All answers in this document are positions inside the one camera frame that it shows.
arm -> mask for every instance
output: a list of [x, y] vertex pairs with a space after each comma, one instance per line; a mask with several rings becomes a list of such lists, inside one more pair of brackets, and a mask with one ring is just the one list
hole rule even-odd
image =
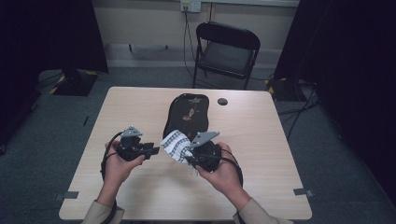
[[[82, 223], [101, 223], [108, 217], [121, 184], [128, 178], [131, 171], [136, 166], [141, 165], [145, 159], [145, 156], [142, 155], [133, 161], [123, 160], [115, 150], [118, 143], [119, 141], [114, 141], [108, 151], [106, 176], [102, 189], [97, 199], [92, 203]], [[111, 223], [120, 223], [122, 216], [123, 210], [118, 208]]]
[[[221, 149], [221, 156], [233, 160], [230, 155], [231, 149], [224, 143], [218, 143]], [[247, 223], [292, 223], [290, 221], [271, 217], [250, 195], [242, 188], [239, 183], [238, 174], [235, 168], [228, 161], [220, 161], [219, 168], [209, 173], [203, 168], [196, 167], [201, 177], [206, 179], [212, 186], [222, 193], [236, 208], [241, 218]], [[234, 216], [236, 223], [239, 223], [238, 218]]]

chair backrest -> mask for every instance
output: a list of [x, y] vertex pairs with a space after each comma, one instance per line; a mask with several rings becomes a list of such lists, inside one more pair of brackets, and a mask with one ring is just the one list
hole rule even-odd
[[213, 21], [199, 24], [196, 34], [199, 45], [201, 38], [241, 49], [259, 50], [261, 45], [260, 39], [249, 30]]

power outlet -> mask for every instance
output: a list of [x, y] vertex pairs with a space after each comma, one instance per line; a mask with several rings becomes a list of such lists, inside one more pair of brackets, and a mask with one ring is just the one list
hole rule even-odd
[[181, 0], [180, 1], [180, 11], [188, 11], [188, 12], [201, 12], [201, 2], [198, 1], [190, 1], [190, 0]]

sleeve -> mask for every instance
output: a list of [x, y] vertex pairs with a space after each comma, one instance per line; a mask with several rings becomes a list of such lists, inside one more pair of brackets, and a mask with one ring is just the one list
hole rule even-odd
[[[239, 216], [247, 224], [292, 224], [292, 221], [279, 218], [271, 217], [253, 198], [250, 202], [239, 211]], [[233, 215], [233, 220], [236, 224], [240, 224], [238, 215]]]
[[[86, 223], [101, 223], [103, 222], [108, 215], [110, 215], [111, 207], [104, 206], [96, 201], [93, 201], [90, 209], [85, 215], [82, 224]], [[124, 214], [124, 210], [122, 208], [117, 207], [116, 214], [111, 220], [110, 224], [119, 224], [122, 221], [122, 217]]]

hand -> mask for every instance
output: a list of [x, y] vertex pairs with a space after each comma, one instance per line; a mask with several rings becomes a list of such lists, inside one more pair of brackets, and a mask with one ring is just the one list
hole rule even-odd
[[128, 178], [131, 171], [141, 165], [145, 159], [145, 156], [141, 155], [133, 161], [125, 161], [116, 153], [115, 147], [119, 143], [120, 141], [114, 141], [107, 153], [107, 155], [115, 154], [107, 158], [105, 181], [96, 200], [109, 207], [113, 205], [121, 184]]
[[[230, 153], [231, 149], [227, 144], [218, 143], [221, 149], [221, 157], [235, 161]], [[195, 167], [201, 177], [207, 180], [212, 186], [224, 194], [230, 200], [230, 202], [235, 206], [235, 208], [240, 211], [245, 207], [250, 201], [250, 196], [242, 188], [239, 183], [239, 177], [235, 170], [235, 167], [228, 161], [221, 160], [219, 163], [219, 168], [213, 172], [209, 173], [202, 167]]]

